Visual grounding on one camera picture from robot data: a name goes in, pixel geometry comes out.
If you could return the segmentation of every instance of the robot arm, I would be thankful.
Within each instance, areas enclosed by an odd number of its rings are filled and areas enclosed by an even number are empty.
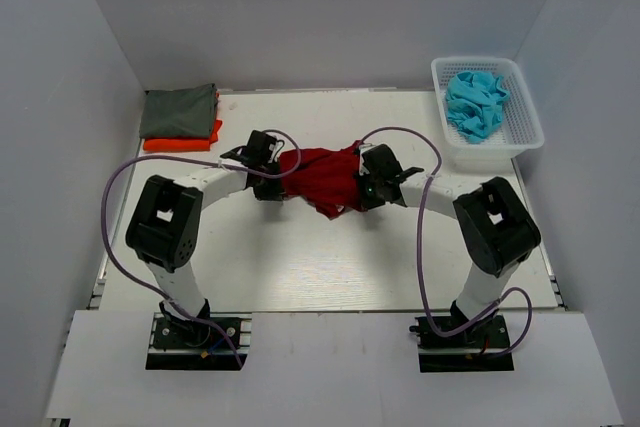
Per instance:
[[[277,140],[254,131],[247,146],[223,155],[245,167],[278,173],[274,157]],[[404,207],[420,205],[426,183],[423,169],[403,170],[391,149],[382,144],[361,146],[356,177],[362,206],[373,209],[385,203]],[[259,200],[279,200],[279,180],[235,170],[205,168],[176,180],[153,176],[145,185],[131,223],[127,245],[136,251],[164,290],[190,315],[209,318],[209,304],[200,292],[190,259],[195,249],[200,213],[235,192],[253,188]],[[491,305],[504,290],[517,266],[540,243],[540,233],[511,185],[495,178],[474,192],[463,193],[441,179],[433,179],[426,208],[457,219],[473,260],[462,293],[451,307],[452,318],[462,325]],[[200,324],[190,322],[163,301],[160,309],[186,335],[200,335]]]
[[[403,170],[384,144],[360,149],[358,185],[368,209],[387,202],[417,208],[429,180],[422,169]],[[541,237],[507,180],[496,177],[471,193],[441,179],[431,180],[425,208],[458,221],[473,261],[464,288],[451,306],[455,327],[500,297]]]

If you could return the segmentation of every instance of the white plastic basket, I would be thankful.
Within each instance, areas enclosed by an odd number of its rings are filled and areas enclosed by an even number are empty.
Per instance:
[[[502,86],[511,96],[504,103],[500,128],[480,144],[471,144],[447,122],[445,94],[449,80],[465,70],[482,70],[504,77]],[[449,151],[457,163],[511,159],[529,149],[542,147],[544,135],[529,89],[518,65],[495,57],[442,57],[431,62],[440,119]]]

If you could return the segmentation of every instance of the red towel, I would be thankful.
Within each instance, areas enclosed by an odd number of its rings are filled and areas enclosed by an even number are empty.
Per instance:
[[[147,139],[142,148],[145,152],[206,152],[218,141],[220,127],[222,121],[216,119],[208,139]]]
[[[360,156],[354,153],[358,142],[338,152],[302,149],[300,167],[282,179],[285,193],[304,197],[329,219],[338,217],[347,207],[362,212],[354,177],[360,166]],[[291,169],[297,158],[295,150],[283,152],[278,160],[280,171]]]

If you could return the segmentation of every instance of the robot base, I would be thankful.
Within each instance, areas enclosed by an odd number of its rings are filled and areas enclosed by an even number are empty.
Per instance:
[[[496,315],[473,329],[453,337],[436,335],[426,317],[416,318],[409,331],[420,338],[418,360],[420,372],[505,372],[513,371],[511,354],[494,357],[492,354],[509,347],[509,333],[504,317]],[[450,316],[434,317],[444,331],[456,326]]]
[[[251,342],[251,316],[216,314],[211,320],[227,332],[244,364]],[[211,371],[240,370],[240,366],[227,343],[214,329],[200,344],[193,345],[185,342],[179,335],[179,329],[175,329],[161,314],[156,314],[145,369]]]

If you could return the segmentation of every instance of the folded gray towel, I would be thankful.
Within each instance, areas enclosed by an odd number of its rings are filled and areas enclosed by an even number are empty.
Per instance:
[[[150,90],[140,122],[141,139],[208,139],[216,119],[215,84],[193,89]]]

